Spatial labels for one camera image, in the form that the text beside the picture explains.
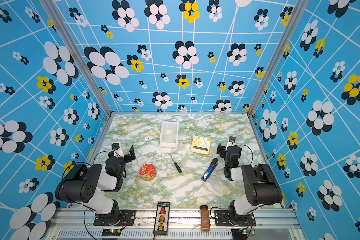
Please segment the black handle screwdriver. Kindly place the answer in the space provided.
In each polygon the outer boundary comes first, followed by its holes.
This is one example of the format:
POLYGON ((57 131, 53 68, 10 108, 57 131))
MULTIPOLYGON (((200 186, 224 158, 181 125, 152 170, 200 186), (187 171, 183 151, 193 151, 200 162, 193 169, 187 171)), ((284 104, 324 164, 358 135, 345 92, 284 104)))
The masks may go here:
POLYGON ((182 169, 180 168, 180 166, 178 165, 178 163, 174 160, 174 158, 172 157, 172 155, 170 155, 170 158, 171 158, 172 161, 174 162, 174 165, 175 165, 177 171, 178 171, 179 173, 182 173, 182 169))

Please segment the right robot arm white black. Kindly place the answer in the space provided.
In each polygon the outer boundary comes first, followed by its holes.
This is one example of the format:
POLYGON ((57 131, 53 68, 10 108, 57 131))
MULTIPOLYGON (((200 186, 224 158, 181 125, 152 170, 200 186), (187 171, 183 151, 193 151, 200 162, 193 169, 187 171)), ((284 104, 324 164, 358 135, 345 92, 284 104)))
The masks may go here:
POLYGON ((217 154, 224 159, 224 175, 233 182, 242 183, 245 194, 232 201, 228 214, 233 226, 254 222, 253 212, 263 206, 279 204, 283 200, 282 190, 268 164, 239 164, 242 148, 236 145, 217 147, 217 154))

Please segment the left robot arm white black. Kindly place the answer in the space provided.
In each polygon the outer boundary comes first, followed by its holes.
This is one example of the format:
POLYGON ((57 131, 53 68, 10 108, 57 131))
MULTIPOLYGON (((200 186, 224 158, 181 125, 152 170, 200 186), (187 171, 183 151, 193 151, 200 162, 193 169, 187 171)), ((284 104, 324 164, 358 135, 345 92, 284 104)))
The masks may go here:
POLYGON ((136 159, 134 147, 124 154, 120 144, 112 144, 105 165, 75 163, 65 167, 55 197, 66 203, 85 206, 95 213, 95 226, 132 226, 136 211, 121 210, 116 200, 103 192, 118 192, 127 177, 126 164, 136 159))

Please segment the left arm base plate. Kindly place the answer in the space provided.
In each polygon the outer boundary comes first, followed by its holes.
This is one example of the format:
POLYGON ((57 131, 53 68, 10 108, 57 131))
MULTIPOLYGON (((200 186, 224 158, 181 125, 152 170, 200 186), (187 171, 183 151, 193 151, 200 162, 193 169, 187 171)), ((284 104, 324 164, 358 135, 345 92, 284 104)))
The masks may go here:
POLYGON ((109 213, 106 215, 95 214, 94 226, 112 227, 112 226, 133 226, 136 210, 119 210, 116 214, 109 213))

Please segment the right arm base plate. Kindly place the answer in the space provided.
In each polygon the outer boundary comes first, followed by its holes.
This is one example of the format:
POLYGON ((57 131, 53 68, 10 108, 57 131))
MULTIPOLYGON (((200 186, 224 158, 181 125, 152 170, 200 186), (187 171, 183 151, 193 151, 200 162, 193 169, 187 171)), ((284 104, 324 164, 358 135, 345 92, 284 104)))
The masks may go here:
POLYGON ((249 215, 236 215, 229 210, 215 210, 212 213, 215 225, 218 227, 255 227, 256 220, 253 213, 249 215))

